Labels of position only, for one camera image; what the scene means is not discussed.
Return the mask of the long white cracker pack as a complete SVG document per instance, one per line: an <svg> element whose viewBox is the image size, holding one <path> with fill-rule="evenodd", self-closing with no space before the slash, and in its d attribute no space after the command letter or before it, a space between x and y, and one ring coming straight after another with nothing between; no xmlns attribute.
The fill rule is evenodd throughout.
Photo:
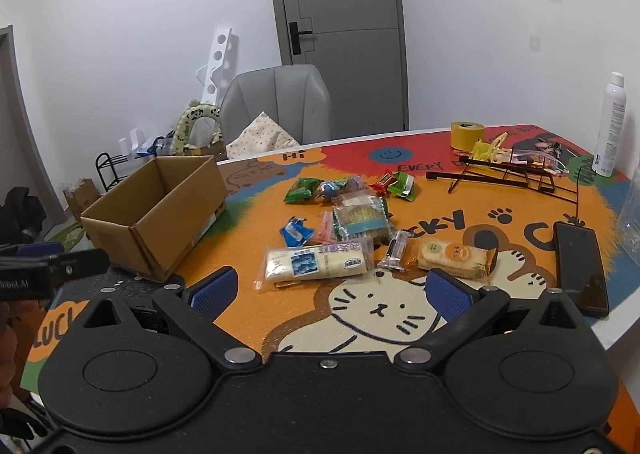
<svg viewBox="0 0 640 454"><path fill-rule="evenodd" d="M286 289L313 281L358 277L374 268L370 237L332 244L271 248L254 281L256 291Z"/></svg>

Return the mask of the blue candy wrapper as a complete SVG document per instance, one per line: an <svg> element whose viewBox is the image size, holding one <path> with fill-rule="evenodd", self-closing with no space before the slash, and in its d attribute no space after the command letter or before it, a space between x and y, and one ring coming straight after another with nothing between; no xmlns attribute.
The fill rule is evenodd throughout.
<svg viewBox="0 0 640 454"><path fill-rule="evenodd" d="M306 226L306 219L292 217L280 230L287 247L305 246L314 236L314 230Z"/></svg>

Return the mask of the beige rice cracker pack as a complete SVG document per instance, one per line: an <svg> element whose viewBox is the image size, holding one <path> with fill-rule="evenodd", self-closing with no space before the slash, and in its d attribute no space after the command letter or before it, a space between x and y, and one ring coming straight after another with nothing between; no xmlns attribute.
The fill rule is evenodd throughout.
<svg viewBox="0 0 640 454"><path fill-rule="evenodd" d="M416 266L424 271L442 270L455 278L482 281L495 270L497 250L437 239L418 240L409 248Z"/></svg>

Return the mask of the small dark chocolate bar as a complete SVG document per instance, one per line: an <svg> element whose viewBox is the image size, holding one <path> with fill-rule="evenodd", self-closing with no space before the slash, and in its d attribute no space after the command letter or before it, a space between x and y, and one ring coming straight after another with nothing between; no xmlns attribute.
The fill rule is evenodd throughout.
<svg viewBox="0 0 640 454"><path fill-rule="evenodd" d="M376 265L380 269L402 272L410 265L412 259L411 233L396 231L382 259Z"/></svg>

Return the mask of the brown cardboard box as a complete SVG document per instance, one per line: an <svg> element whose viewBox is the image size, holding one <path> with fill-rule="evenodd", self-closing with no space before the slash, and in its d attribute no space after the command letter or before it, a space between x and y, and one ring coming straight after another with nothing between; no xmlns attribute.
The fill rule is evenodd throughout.
<svg viewBox="0 0 640 454"><path fill-rule="evenodd" d="M81 214L115 267L165 281L226 209L228 190L207 156L152 159Z"/></svg>

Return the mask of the black smartphone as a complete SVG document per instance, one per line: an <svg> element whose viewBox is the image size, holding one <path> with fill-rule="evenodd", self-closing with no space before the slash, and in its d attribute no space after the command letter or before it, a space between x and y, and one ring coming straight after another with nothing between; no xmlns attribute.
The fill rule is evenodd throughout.
<svg viewBox="0 0 640 454"><path fill-rule="evenodd" d="M606 318L610 303L597 234L557 221L553 240L559 288L586 317Z"/></svg>

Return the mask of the black shoe rack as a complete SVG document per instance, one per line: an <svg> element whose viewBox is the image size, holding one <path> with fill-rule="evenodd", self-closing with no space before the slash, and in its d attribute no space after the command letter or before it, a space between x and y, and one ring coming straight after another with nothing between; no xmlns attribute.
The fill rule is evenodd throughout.
<svg viewBox="0 0 640 454"><path fill-rule="evenodd" d="M128 174L120 174L119 168L126 166L129 162L130 159L125 155L111 155L108 152L102 152L96 157L94 168L104 192L110 191L127 178Z"/></svg>

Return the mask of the green red snack packet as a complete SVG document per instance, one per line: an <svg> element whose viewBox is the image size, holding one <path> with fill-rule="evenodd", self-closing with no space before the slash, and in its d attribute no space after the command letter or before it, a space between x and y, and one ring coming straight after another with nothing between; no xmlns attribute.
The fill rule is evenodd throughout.
<svg viewBox="0 0 640 454"><path fill-rule="evenodd" d="M416 199L414 192L414 178L402 171L386 173L372 185L372 189L379 195L392 195L401 200L413 202Z"/></svg>

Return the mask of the clear biscuit pack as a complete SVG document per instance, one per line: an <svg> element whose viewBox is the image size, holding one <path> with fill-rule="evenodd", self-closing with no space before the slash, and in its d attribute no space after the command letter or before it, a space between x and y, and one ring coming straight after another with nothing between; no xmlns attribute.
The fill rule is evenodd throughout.
<svg viewBox="0 0 640 454"><path fill-rule="evenodd" d="M333 209L333 226L340 241L370 237L387 241L392 233L386 200L367 193L340 196Z"/></svg>

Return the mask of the colourful cartoon table mat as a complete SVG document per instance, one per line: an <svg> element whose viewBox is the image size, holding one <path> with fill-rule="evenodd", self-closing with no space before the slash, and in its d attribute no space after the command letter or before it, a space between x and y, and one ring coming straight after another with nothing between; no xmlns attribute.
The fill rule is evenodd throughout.
<svg viewBox="0 0 640 454"><path fill-rule="evenodd" d="M620 301L624 181L465 169L446 131L160 157L82 222L154 279L67 306L45 453L614 453L618 377L567 294Z"/></svg>

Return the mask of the pink snack packet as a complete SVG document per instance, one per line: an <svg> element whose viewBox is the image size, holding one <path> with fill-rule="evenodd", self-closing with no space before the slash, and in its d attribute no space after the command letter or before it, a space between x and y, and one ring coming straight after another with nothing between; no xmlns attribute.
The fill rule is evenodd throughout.
<svg viewBox="0 0 640 454"><path fill-rule="evenodd" d="M311 228L314 230L309 240L312 245L332 244L340 240L335 230L333 211L322 211L318 214L318 217L312 222Z"/></svg>

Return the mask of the yellow plastic bag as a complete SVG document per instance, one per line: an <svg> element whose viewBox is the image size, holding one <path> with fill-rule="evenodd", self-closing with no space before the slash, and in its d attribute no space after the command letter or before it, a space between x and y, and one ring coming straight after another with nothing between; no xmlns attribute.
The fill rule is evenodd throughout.
<svg viewBox="0 0 640 454"><path fill-rule="evenodd" d="M472 159L478 162L494 164L507 163L511 161L512 149L504 148L503 144L509 134L505 131L500 133L493 141L477 141L472 149Z"/></svg>

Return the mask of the purple clear candy packet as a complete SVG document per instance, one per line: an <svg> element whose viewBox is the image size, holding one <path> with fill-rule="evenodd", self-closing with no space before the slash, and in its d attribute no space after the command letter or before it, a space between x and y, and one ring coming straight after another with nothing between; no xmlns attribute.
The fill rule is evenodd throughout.
<svg viewBox="0 0 640 454"><path fill-rule="evenodd" d="M361 176L352 175L347 178L343 193L344 194L370 194L371 188Z"/></svg>

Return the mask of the clear candy wrappers pile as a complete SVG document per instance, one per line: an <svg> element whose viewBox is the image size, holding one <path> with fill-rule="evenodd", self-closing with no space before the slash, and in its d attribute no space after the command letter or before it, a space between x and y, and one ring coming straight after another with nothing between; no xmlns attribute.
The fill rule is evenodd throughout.
<svg viewBox="0 0 640 454"><path fill-rule="evenodd" d="M551 141L538 141L534 150L514 149L510 163L543 169L554 176L567 175L570 170L562 162L562 144Z"/></svg>

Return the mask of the yellow tape roll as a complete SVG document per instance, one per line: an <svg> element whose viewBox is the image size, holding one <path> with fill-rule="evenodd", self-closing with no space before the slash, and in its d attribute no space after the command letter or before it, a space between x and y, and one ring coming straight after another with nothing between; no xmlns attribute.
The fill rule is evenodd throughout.
<svg viewBox="0 0 640 454"><path fill-rule="evenodd" d="M478 141L485 137L485 126L474 122L450 124L450 147L456 151L470 153Z"/></svg>

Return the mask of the dotted beige cushion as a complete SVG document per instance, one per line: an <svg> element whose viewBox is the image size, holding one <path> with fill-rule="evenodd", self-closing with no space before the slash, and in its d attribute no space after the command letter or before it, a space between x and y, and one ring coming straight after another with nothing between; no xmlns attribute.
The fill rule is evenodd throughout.
<svg viewBox="0 0 640 454"><path fill-rule="evenodd" d="M299 145L285 129L274 122L265 112L260 113L240 136L226 145L228 159L294 148Z"/></svg>

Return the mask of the panda neck pillow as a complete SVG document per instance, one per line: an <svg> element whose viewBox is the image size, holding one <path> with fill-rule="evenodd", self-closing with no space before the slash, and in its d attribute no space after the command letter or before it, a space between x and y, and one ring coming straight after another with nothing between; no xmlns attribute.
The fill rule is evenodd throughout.
<svg viewBox="0 0 640 454"><path fill-rule="evenodd" d="M226 148L220 122L220 107L192 99L181 114L169 147L171 155L213 155L224 159Z"/></svg>

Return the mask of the white spray bottle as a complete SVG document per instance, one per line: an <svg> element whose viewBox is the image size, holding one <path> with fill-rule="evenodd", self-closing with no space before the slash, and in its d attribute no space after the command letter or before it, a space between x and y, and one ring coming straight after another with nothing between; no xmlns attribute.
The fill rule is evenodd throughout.
<svg viewBox="0 0 640 454"><path fill-rule="evenodd" d="M599 133L591 166L601 177L613 175L626 112L627 95L624 86L625 76L620 72L613 72L604 89Z"/></svg>

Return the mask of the grey chair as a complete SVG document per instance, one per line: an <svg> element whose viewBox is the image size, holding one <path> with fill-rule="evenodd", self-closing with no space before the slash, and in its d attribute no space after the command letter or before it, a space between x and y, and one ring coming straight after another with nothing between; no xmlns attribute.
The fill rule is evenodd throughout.
<svg viewBox="0 0 640 454"><path fill-rule="evenodd" d="M312 64L273 66L235 76L220 107L224 140L238 138L260 113L300 144L334 138L329 90Z"/></svg>

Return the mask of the white perforated board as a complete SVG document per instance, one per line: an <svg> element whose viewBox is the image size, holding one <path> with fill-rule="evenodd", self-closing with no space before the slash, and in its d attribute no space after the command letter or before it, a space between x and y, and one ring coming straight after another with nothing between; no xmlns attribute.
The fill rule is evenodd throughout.
<svg viewBox="0 0 640 454"><path fill-rule="evenodd" d="M229 85L224 73L229 70L230 66L228 51L231 48L231 35L230 26L216 29L209 48L208 59L204 66L195 72L196 79L202 85L201 103L219 104L224 99Z"/></svg>

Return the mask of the grey door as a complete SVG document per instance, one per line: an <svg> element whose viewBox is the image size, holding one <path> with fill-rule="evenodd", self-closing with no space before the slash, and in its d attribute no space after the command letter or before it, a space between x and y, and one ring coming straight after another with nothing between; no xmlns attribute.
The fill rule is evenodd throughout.
<svg viewBox="0 0 640 454"><path fill-rule="evenodd" d="M402 0L273 0L281 60L315 66L337 138L408 127Z"/></svg>

